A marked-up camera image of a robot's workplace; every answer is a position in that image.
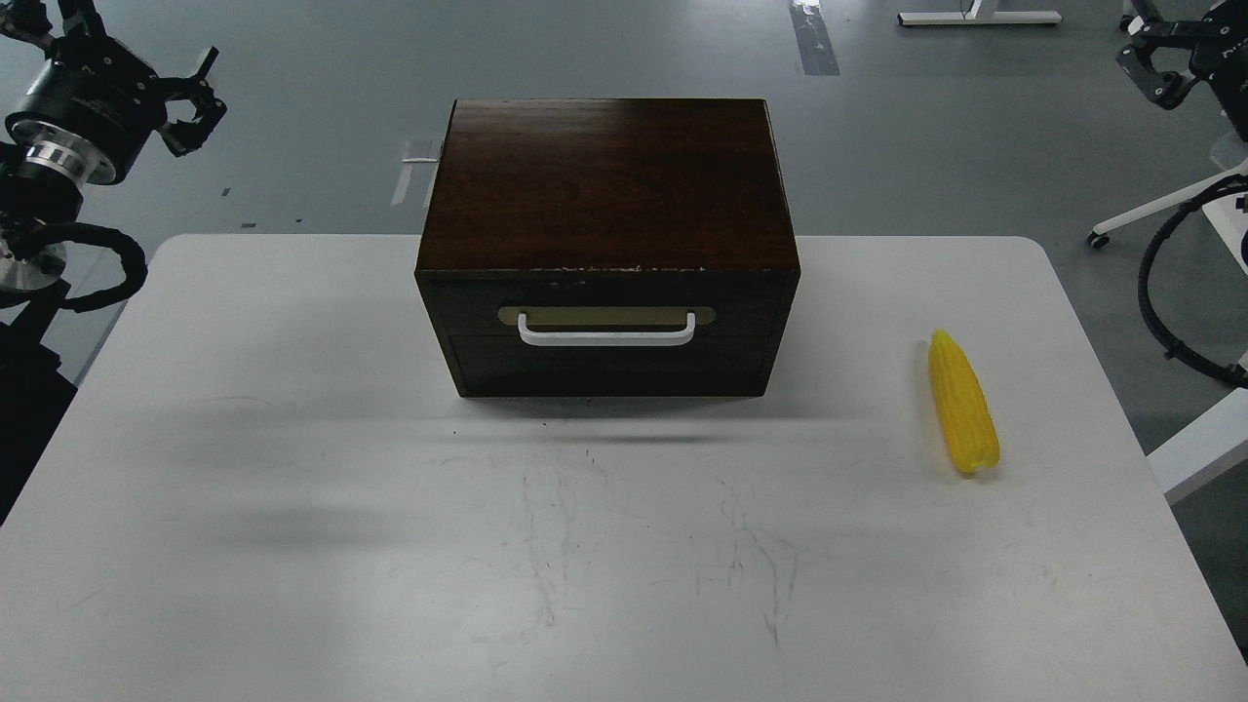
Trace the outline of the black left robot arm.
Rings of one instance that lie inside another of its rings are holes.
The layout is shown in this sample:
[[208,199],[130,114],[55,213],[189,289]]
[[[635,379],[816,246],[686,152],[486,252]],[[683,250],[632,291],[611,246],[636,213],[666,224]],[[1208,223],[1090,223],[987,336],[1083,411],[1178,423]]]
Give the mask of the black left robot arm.
[[193,152],[227,107],[210,81],[217,47],[206,50],[190,76],[162,77],[109,35],[94,2],[61,1],[57,12],[61,35],[52,32],[44,2],[2,4],[2,35],[37,47],[44,59],[4,120],[2,254],[32,272],[59,244],[116,254],[121,284],[62,304],[82,314],[134,297],[147,277],[134,237],[80,221],[84,189],[124,181],[151,135],[173,156]]

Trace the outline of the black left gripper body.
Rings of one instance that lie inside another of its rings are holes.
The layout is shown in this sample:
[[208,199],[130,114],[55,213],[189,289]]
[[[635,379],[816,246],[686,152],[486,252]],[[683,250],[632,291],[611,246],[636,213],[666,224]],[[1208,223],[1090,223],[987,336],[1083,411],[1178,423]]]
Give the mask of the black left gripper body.
[[32,142],[47,127],[97,147],[102,159],[89,184],[116,185],[129,176],[157,127],[157,74],[112,37],[62,37],[5,117],[9,137]]

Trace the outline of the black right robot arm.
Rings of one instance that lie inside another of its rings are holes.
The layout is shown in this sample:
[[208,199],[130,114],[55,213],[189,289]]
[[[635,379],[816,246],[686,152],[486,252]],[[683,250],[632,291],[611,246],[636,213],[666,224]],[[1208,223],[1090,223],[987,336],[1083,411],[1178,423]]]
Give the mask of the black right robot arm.
[[[1226,111],[1236,136],[1246,139],[1247,111],[1247,4],[1244,1],[1217,1],[1201,19],[1163,19],[1151,1],[1132,4],[1139,26],[1131,30],[1131,42],[1124,46],[1117,62],[1143,97],[1159,107],[1181,106],[1183,99],[1197,84],[1211,86],[1217,102]],[[1159,72],[1151,62],[1151,54],[1158,49],[1189,50],[1189,71]],[[1171,332],[1151,304],[1151,269],[1159,249],[1171,239],[1191,214],[1214,200],[1236,196],[1239,209],[1246,209],[1246,175],[1241,172],[1221,175],[1208,185],[1197,186],[1193,195],[1181,196],[1176,214],[1159,226],[1149,240],[1138,270],[1137,297],[1143,321],[1164,350],[1166,358],[1178,358],[1209,378],[1233,388],[1246,387],[1246,368],[1241,363],[1221,366],[1191,350]]]

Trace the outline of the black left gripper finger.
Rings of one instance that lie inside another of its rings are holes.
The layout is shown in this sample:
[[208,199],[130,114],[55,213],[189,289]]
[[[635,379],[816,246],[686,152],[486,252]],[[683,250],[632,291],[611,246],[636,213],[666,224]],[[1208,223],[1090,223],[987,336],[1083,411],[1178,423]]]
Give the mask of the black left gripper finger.
[[187,77],[156,79],[156,95],[162,102],[191,102],[193,106],[193,116],[188,121],[171,120],[157,129],[175,157],[200,150],[227,114],[226,102],[215,96],[215,87],[208,81],[218,54],[217,46],[210,46],[197,70]]
[[[57,1],[57,12],[65,37],[107,37],[94,1]],[[1,34],[41,50],[57,40],[44,1],[1,1]]]

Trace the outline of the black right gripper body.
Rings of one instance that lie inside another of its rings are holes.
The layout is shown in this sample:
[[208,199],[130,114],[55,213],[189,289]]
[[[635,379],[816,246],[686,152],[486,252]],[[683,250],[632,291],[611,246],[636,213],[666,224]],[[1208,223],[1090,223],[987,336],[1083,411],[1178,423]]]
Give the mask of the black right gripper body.
[[1217,1],[1194,25],[1186,94],[1206,82],[1217,97],[1246,97],[1247,1]]

